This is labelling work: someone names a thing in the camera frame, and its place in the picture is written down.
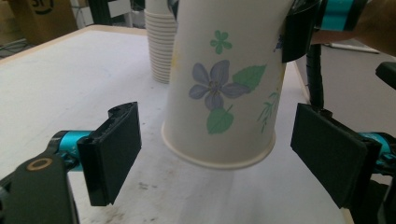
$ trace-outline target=person's hand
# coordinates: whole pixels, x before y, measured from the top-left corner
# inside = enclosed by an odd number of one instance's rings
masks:
[[[362,44],[396,56],[396,0],[373,0],[366,5],[351,32],[318,31],[312,44],[355,38]]]

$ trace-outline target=robotic arm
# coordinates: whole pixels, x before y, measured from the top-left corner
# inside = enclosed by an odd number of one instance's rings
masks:
[[[114,203],[141,148],[137,103],[116,106],[96,131],[61,131],[0,180],[0,223],[79,223],[67,172],[83,171],[92,206]]]

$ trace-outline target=purple flower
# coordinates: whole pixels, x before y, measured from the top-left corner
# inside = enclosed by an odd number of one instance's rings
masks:
[[[196,84],[190,89],[190,97],[198,100],[206,95],[205,105],[209,110],[213,110],[223,108],[224,101],[221,95],[234,99],[250,92],[250,89],[245,85],[226,84],[229,67],[230,62],[228,60],[218,62],[213,65],[209,75],[201,63],[196,63],[192,69],[192,77],[200,84]]]

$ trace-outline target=stack of paper cups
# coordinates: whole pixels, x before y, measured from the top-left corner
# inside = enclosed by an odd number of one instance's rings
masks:
[[[286,66],[283,24],[291,4],[180,1],[163,124],[163,140],[178,156],[234,169],[270,153]]]
[[[153,77],[169,82],[176,20],[167,6],[167,0],[146,0],[146,29]]]

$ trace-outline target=white table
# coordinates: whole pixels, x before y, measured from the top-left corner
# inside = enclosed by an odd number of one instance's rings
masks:
[[[143,147],[114,205],[91,207],[83,173],[70,173],[81,223],[341,224],[326,190],[290,148],[298,102],[289,64],[276,145],[243,170],[209,170],[166,148],[166,84],[150,74],[141,30],[91,26],[0,61],[0,178],[42,152],[60,130],[95,130],[115,105],[137,101]]]

